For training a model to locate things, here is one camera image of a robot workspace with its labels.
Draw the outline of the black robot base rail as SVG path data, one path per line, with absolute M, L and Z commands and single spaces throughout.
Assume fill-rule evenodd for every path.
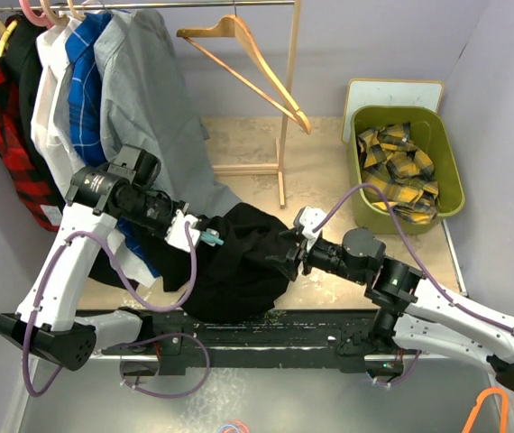
M 181 311 L 151 314 L 136 347 L 104 355 L 158 362 L 163 375 L 188 368 L 336 369 L 381 380 L 404 373 L 409 349 L 377 340 L 374 309 L 271 310 L 237 324 L 199 321 Z

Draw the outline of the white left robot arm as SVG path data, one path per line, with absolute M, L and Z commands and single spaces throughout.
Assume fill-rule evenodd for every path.
M 17 310 L 0 315 L 0 335 L 24 356 L 76 371 L 95 351 L 117 345 L 135 354 L 151 349 L 153 306 L 92 317 L 78 316 L 77 308 L 100 253 L 108 253 L 111 266 L 122 270 L 106 242 L 121 218 L 186 253 L 195 253 L 201 242 L 219 244 L 217 233 L 200 230 L 187 203 L 151 192 L 160 170 L 153 154 L 125 145 L 113 161 L 85 167 L 72 177 L 60 230 L 41 273 Z

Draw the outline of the teal plastic hanger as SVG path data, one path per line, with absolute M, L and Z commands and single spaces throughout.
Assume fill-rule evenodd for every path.
M 216 230 L 213 230 L 213 229 L 207 229 L 205 231 L 202 231 L 200 233 L 199 239 L 203 243 L 209 244 L 211 246 L 216 246 L 216 245 L 221 246 L 224 244 L 224 240 L 220 237 L 220 234 Z

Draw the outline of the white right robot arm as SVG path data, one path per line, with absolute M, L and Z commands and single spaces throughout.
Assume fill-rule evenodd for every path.
M 368 230 L 352 229 L 339 244 L 300 236 L 266 261 L 291 281 L 318 269 L 364 286 L 379 308 L 369 333 L 376 351 L 399 348 L 463 361 L 514 392 L 514 316 L 435 285 L 420 269 L 389 257 Z

